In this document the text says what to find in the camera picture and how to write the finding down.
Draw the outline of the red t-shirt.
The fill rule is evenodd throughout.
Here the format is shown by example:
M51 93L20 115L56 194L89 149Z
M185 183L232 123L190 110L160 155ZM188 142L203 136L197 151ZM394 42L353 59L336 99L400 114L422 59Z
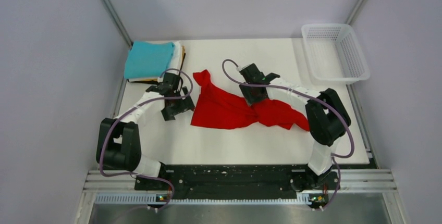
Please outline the red t-shirt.
M258 122L267 127L280 126L290 130L297 125L304 131L310 130L307 117L287 103L265 99L248 106L245 98L215 86L208 70L194 72L193 78L201 92L191 119L192 126L232 130Z

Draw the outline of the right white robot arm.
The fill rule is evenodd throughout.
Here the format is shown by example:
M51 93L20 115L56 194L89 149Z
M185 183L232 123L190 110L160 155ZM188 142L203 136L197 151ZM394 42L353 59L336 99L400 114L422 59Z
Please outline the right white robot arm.
M256 64L238 67L244 78L239 88L250 106L265 99L288 104L307 120L307 127L314 139L312 152L305 171L305 183L300 191L325 186L335 156L334 143L345 134L350 134L351 119L338 93L333 89L309 90L284 80L280 75L265 75Z

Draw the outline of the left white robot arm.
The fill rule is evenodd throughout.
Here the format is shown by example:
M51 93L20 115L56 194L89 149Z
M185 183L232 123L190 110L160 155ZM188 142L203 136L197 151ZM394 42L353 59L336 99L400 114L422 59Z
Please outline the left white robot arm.
M127 111L115 118L105 118L100 123L96 160L101 175L110 177L105 168L121 171L121 175L136 175L147 178L154 189L167 183L162 163L142 154L140 128L147 117L160 112L165 121L176 119L176 115L193 111L191 98L193 88L187 88L183 80L191 78L183 71L169 68L160 75L157 85L148 87L142 97Z

